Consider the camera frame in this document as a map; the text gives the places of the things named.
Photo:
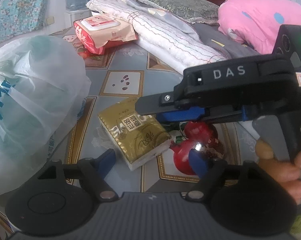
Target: electrical outlet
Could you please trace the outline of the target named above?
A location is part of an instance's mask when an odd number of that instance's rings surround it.
[[[53,23],[55,23],[54,16],[48,17],[48,18],[46,19],[46,26],[47,26],[47,25],[51,25],[51,24],[53,24]]]

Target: pink comforter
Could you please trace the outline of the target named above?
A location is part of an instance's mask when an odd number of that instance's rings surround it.
[[[289,0],[227,0],[218,18],[219,31],[270,54],[282,24],[301,25],[301,5]]]

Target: plastic bag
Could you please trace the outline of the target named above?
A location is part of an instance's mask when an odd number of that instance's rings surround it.
[[[61,38],[22,38],[0,48],[0,195],[45,164],[44,146],[74,127],[90,84],[82,57]]]

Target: gold tissue package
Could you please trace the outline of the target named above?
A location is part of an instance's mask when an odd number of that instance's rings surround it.
[[[171,143],[171,136],[154,116],[135,112],[137,100],[127,98],[98,114],[101,126],[131,171],[169,149]]]

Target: folded blanket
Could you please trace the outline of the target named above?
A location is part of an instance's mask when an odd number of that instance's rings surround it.
[[[191,26],[191,24],[186,23],[183,19],[180,19],[176,17],[171,12],[162,10],[162,9],[156,9],[156,8],[148,8],[144,3],[138,3],[136,0],[121,0],[127,5],[135,8],[136,10],[146,12],[146,14],[151,14],[153,17],[156,17],[160,19],[162,22],[166,22],[169,25],[177,28],[178,30],[182,31],[185,34],[188,34],[191,36],[194,40],[198,41],[199,43],[202,43],[198,33],[196,30]]]
[[[121,0],[91,0],[86,6],[91,10],[103,11],[131,23],[143,40],[170,54],[185,68],[226,59],[219,51],[203,45],[190,35]],[[160,55],[155,54],[155,56],[166,63]],[[182,74],[180,68],[173,65],[171,67]]]

